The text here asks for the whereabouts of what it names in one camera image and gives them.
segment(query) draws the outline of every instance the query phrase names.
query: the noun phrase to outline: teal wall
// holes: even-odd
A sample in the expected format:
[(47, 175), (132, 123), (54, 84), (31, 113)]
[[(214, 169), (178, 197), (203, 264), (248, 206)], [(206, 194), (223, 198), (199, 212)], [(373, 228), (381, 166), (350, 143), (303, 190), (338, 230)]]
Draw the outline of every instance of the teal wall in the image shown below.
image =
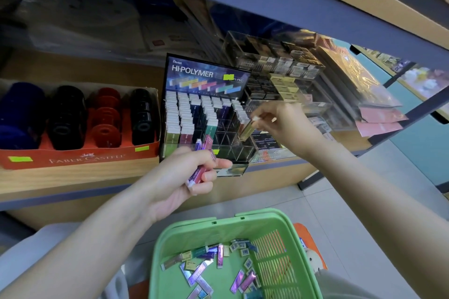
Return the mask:
[[(350, 44), (334, 40), (335, 44), (349, 49)], [(354, 55), (381, 83), (390, 79), (384, 70), (363, 54)], [(403, 104), (406, 113), (422, 101), (398, 82), (388, 90)], [(443, 125), (428, 115), (391, 138), (412, 163), (435, 185), (449, 181), (449, 124)]]

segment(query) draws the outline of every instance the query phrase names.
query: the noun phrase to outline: forearm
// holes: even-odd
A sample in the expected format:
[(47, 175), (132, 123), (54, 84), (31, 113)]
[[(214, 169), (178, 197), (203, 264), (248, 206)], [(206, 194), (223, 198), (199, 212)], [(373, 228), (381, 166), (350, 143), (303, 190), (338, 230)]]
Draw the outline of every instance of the forearm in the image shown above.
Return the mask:
[(445, 220), (369, 170), (338, 143), (308, 160), (334, 186), (421, 298), (449, 298), (449, 227)]
[(141, 184), (113, 197), (0, 298), (98, 298), (151, 226), (147, 215), (151, 196)]

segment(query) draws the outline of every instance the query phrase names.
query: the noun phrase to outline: yellow price sticker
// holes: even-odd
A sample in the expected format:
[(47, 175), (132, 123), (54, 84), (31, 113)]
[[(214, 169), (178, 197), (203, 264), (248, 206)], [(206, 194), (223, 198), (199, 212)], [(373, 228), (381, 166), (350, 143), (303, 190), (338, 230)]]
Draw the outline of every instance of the yellow price sticker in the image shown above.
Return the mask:
[(8, 156), (11, 162), (33, 162), (30, 156)]
[(138, 146), (134, 149), (135, 151), (143, 151), (143, 150), (149, 150), (149, 146)]

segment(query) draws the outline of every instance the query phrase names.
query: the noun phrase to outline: hand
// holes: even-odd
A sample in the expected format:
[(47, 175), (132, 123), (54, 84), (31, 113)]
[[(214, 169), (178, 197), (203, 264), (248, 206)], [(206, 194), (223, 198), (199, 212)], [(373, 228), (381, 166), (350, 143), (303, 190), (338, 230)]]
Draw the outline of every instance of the hand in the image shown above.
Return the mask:
[(319, 145), (327, 143), (321, 132), (307, 119), (299, 103), (263, 102), (252, 112), (251, 118), (254, 116), (260, 117), (260, 120), (255, 121), (253, 127), (269, 132), (302, 159), (307, 160)]
[[(191, 187), (184, 184), (198, 166), (204, 165), (207, 171), (201, 177), (203, 183)], [(152, 222), (162, 220), (176, 210), (192, 195), (207, 194), (212, 190), (217, 173), (213, 168), (230, 168), (232, 162), (213, 159), (208, 150), (191, 151), (188, 147), (176, 149), (159, 166), (143, 176), (136, 184), (152, 185), (152, 203), (149, 215)]]

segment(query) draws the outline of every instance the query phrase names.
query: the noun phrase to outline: red cardboard box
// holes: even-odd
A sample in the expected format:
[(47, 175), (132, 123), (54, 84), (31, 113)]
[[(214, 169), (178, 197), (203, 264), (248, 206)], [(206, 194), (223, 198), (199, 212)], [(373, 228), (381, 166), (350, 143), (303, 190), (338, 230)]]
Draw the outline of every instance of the red cardboard box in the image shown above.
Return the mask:
[[(16, 81), (0, 79), (0, 94), (5, 94), (9, 87)], [(45, 131), (41, 137), (39, 149), (30, 150), (3, 150), (0, 149), (0, 164), (5, 169), (30, 169), (41, 167), (56, 167), (67, 166), (73, 164), (87, 164), (107, 161), (119, 160), (137, 160), (157, 157), (159, 152), (160, 140), (160, 114), (158, 105), (157, 90), (154, 88), (142, 88), (150, 92), (153, 99), (153, 119), (155, 124), (155, 138), (154, 143), (134, 146), (132, 144), (132, 125), (129, 109), (129, 95), (136, 87), (98, 84), (98, 83), (58, 83), (57, 85), (49, 83), (34, 83), (41, 87), (47, 96), (54, 94), (58, 86), (72, 85), (79, 88), (86, 98), (86, 105), (88, 108), (87, 130), (86, 138), (82, 149), (77, 150), (55, 150), (53, 148), (47, 132)], [(90, 107), (93, 104), (92, 100), (96, 92), (100, 88), (114, 88), (120, 92), (122, 97), (122, 143), (118, 148), (98, 148), (90, 134), (92, 131), (92, 112), (94, 108)]]

